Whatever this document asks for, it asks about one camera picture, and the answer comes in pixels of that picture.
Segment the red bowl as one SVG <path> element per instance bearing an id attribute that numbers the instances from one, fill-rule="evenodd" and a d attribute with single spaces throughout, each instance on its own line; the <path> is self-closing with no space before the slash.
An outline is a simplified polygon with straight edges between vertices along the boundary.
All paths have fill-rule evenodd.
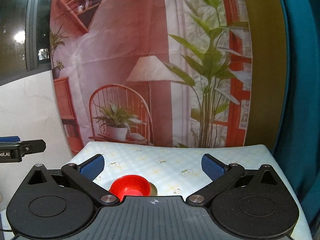
<path id="1" fill-rule="evenodd" d="M 122 201 L 125 196 L 150 196 L 151 187 L 144 177 L 132 174 L 116 179 L 110 187 L 110 192 Z"/>

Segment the floral plaid tablecloth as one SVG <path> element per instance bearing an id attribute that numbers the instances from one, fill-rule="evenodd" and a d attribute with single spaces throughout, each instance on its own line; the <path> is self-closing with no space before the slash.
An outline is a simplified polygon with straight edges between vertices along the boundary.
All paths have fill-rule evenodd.
<path id="1" fill-rule="evenodd" d="M 186 198 L 212 180 L 206 154 L 244 175 L 209 205 Z M 1 213 L 1 239 L 310 239 L 303 210 L 267 147 L 164 148 L 90 142 L 69 163 L 96 154 L 105 161 L 93 180 L 110 191 L 125 175 L 139 175 L 158 196 L 125 196 L 118 205 L 95 205 L 61 168 L 34 165 Z"/>

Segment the far green square plate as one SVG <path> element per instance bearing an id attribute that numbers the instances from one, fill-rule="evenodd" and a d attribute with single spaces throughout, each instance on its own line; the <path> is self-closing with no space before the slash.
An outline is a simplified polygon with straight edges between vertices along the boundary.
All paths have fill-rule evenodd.
<path id="1" fill-rule="evenodd" d="M 157 187 L 151 182 L 149 182 L 149 185 L 150 185 L 150 196 L 158 196 Z"/>

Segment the teal fabric curtain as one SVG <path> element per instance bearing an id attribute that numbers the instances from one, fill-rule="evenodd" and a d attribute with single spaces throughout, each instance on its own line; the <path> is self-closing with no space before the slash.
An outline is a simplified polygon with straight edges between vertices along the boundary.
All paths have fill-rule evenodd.
<path id="1" fill-rule="evenodd" d="M 308 224 L 319 224 L 319 0 L 281 0 L 287 55 L 285 100 L 273 155 Z"/>

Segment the printed room backdrop curtain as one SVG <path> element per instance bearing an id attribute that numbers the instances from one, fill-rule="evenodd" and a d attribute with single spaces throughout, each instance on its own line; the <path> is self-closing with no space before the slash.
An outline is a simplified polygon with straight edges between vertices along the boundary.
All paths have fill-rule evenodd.
<path id="1" fill-rule="evenodd" d="M 74 154 L 90 141 L 245 142 L 252 81 L 245 0 L 52 0 L 50 55 Z"/>

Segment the dark window frame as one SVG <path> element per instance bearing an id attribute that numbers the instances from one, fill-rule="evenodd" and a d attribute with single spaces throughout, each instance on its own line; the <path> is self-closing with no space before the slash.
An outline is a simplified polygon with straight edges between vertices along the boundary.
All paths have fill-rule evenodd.
<path id="1" fill-rule="evenodd" d="M 51 0 L 1 0 L 1 85 L 51 69 Z"/>

